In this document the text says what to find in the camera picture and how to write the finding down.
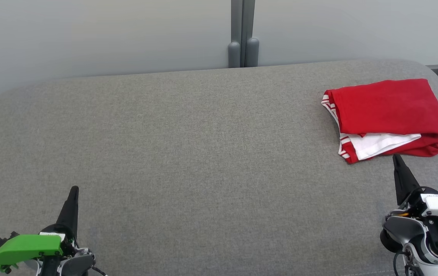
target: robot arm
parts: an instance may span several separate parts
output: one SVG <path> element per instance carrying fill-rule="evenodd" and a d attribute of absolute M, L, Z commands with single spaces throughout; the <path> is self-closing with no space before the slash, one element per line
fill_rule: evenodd
<path fill-rule="evenodd" d="M 421 187 L 400 155 L 393 163 L 399 208 L 385 216 L 381 242 L 395 262 L 403 255 L 405 275 L 438 276 L 438 191 Z"/>
<path fill-rule="evenodd" d="M 45 227 L 38 235 L 20 235 L 0 238 L 0 271 L 9 274 L 17 263 L 36 270 L 36 276 L 87 276 L 94 267 L 95 255 L 89 248 L 77 244 L 77 210 L 79 188 L 71 188 L 56 224 Z"/>

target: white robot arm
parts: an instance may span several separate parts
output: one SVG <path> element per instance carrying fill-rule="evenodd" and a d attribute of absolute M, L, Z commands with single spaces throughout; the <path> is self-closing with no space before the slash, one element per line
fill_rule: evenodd
<path fill-rule="evenodd" d="M 399 208 L 386 215 L 380 234 L 387 250 L 403 255 L 406 276 L 438 276 L 438 191 L 420 187 L 401 156 L 394 155 Z"/>

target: white wall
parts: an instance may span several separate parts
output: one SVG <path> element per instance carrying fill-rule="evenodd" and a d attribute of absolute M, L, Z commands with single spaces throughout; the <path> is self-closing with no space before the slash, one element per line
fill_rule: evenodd
<path fill-rule="evenodd" d="M 403 58 L 438 64 L 438 0 L 256 0 L 258 65 Z"/>
<path fill-rule="evenodd" d="M 0 93 L 61 77 L 227 67 L 231 2 L 0 0 Z"/>

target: red cloth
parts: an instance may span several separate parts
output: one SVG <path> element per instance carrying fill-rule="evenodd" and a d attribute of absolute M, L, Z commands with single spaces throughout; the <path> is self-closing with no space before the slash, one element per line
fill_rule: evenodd
<path fill-rule="evenodd" d="M 325 92 L 336 110 L 340 133 L 420 133 L 421 138 L 384 152 L 430 157 L 438 154 L 438 101 L 426 79 L 384 80 Z M 351 152 L 351 145 L 346 145 Z M 347 159 L 357 162 L 355 155 Z"/>

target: gray fabric surface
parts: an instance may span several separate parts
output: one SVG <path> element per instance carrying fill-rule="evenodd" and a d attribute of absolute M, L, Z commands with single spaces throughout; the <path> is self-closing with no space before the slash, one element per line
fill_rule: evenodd
<path fill-rule="evenodd" d="M 391 157 L 348 165 L 323 91 L 438 77 L 338 61 L 58 80 L 0 96 L 0 235 L 55 222 L 123 275 L 392 275 Z M 438 189 L 438 155 L 405 157 Z M 13 275 L 29 275 L 25 266 Z"/>

